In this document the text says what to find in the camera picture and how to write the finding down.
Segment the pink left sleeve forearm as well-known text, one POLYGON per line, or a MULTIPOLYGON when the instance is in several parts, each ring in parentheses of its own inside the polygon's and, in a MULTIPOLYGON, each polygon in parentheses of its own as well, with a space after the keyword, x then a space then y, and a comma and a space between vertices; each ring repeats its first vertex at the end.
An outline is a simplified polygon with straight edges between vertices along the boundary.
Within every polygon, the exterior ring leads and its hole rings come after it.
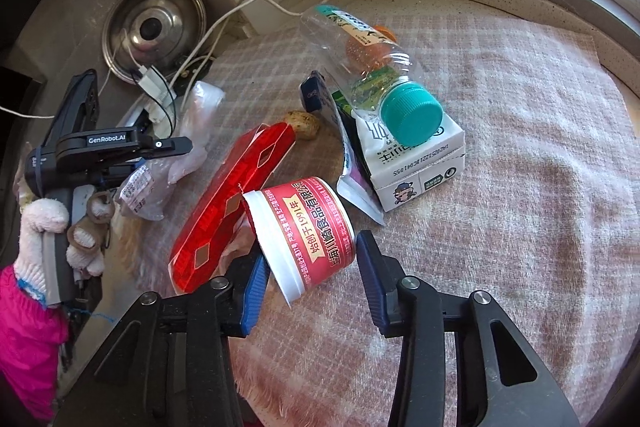
POLYGON ((68 338, 66 315, 46 308, 1 272, 1 418, 13 426, 44 426, 53 417, 58 351, 68 338))

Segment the left hand white knit glove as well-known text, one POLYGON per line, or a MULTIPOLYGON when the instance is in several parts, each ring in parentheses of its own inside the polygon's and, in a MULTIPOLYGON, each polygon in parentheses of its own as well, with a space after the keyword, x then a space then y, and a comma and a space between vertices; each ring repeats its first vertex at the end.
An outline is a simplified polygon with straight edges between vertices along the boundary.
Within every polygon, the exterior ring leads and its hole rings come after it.
POLYGON ((62 235, 68 240, 66 263, 88 279, 100 277, 105 269, 103 246, 115 213, 112 196, 108 192, 94 193, 86 204, 86 213, 70 225, 70 213, 56 199, 40 198, 24 207, 21 217, 18 254, 13 271, 19 288, 40 305, 47 303, 50 285, 46 279, 48 258, 54 254, 44 252, 44 234, 62 235))

